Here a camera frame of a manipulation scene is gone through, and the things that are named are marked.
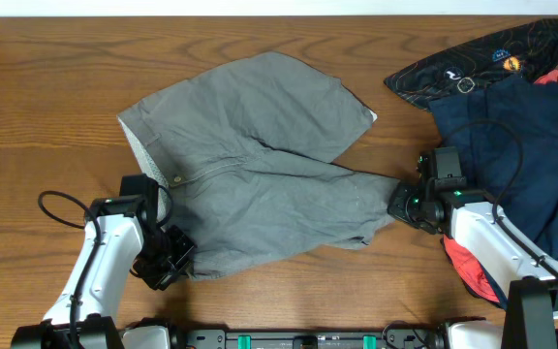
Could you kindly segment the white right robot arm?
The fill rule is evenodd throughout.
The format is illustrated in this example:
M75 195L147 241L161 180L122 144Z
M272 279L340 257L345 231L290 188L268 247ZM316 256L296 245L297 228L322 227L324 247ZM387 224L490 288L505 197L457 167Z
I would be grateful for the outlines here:
M529 240L482 190L434 192L401 182L387 212L416 229L468 250L500 290L501 326L448 321L423 342L428 348L558 348L558 261Z

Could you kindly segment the grey shorts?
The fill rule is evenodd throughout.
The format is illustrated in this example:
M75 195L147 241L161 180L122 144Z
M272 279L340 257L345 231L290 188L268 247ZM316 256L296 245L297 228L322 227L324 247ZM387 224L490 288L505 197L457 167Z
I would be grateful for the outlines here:
M217 279L322 245L367 246L397 181L336 159L376 121L340 79L267 52L157 91L118 116L171 224Z

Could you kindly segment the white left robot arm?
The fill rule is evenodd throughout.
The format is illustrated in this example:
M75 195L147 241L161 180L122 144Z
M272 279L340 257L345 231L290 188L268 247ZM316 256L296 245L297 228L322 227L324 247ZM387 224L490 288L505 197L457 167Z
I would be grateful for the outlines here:
M119 330L116 315L129 276L166 290L192 266L195 244L159 212L168 189L145 175L122 178L115 198L83 206L84 241L71 275L43 320L16 330L14 348L183 348L186 336L161 318Z

